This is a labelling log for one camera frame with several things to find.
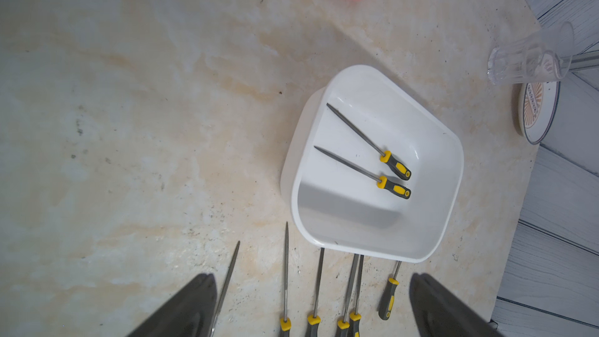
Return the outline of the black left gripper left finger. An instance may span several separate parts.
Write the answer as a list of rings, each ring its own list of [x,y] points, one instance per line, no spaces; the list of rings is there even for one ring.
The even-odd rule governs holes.
[[[128,336],[209,336],[217,303],[213,274],[199,274]]]

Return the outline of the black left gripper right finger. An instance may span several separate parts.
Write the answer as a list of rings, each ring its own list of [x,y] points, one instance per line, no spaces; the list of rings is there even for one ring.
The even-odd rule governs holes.
[[[427,273],[412,275],[409,296],[420,336],[502,336]]]

